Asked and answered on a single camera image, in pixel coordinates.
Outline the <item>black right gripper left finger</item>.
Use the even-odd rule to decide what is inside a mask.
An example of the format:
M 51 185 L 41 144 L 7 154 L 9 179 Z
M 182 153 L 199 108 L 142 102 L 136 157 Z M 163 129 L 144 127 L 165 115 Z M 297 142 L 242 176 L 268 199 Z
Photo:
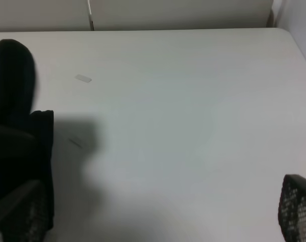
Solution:
M 0 241 L 44 241 L 48 230 L 47 195 L 30 180 L 0 200 Z

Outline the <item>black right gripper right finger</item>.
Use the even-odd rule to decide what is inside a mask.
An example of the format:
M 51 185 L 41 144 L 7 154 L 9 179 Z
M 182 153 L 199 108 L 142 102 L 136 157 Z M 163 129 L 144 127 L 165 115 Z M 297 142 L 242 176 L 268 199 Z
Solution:
M 306 178 L 298 174 L 285 175 L 278 223 L 285 241 L 306 242 Z

